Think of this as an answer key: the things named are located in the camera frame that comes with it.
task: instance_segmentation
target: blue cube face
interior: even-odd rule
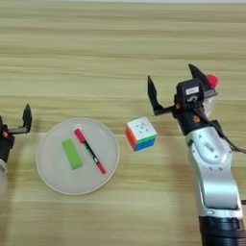
[[[135,146],[135,151],[142,150],[145,148],[148,148],[150,146],[153,146],[155,144],[156,139],[150,139],[148,141],[141,142]]]

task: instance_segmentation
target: black cable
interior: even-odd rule
[[[199,116],[202,120],[204,120],[206,123],[208,123],[209,125],[211,125],[211,127],[214,127],[215,130],[217,131],[217,133],[219,133],[230,145],[231,149],[235,152],[241,152],[243,154],[246,154],[246,150],[242,149],[240,147],[237,147],[236,145],[234,145],[226,136],[225,134],[222,132],[222,130],[217,127],[215,124],[213,124],[211,121],[209,121],[205,116],[203,116],[201,113],[199,113],[199,111],[194,108],[193,109],[194,112],[197,114],[197,116]]]

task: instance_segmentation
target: eraser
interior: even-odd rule
[[[66,153],[66,156],[67,156],[73,170],[82,166],[81,158],[80,158],[80,156],[79,156],[79,154],[78,154],[78,152],[74,146],[72,139],[69,138],[69,139],[63,141],[62,147]]]

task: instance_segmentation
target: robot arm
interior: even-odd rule
[[[186,136],[203,245],[245,245],[243,214],[231,166],[233,152],[212,127]]]
[[[27,134],[32,126],[32,112],[29,105],[26,106],[23,112],[23,126],[18,128],[8,128],[3,124],[2,117],[0,116],[0,201],[7,188],[7,162],[10,150],[14,145],[14,135]]]
[[[192,80],[178,83],[174,106],[164,108],[148,78],[148,95],[155,115],[172,112],[185,135],[194,173],[195,197],[204,246],[246,245],[241,201],[231,171],[234,146],[204,112],[204,100],[217,93],[207,77],[189,66]]]

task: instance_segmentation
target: wood grain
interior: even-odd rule
[[[0,217],[1,246],[200,245],[185,140],[166,115],[152,117],[146,77],[171,105],[193,62],[220,77],[217,117],[246,147],[246,6],[1,1],[0,105],[10,125],[30,103],[33,130],[16,138]],[[134,153],[126,122],[148,116],[157,145]],[[121,158],[111,181],[87,196],[63,196],[38,177],[36,152],[72,117],[107,124]],[[234,175],[246,198],[246,157]]]

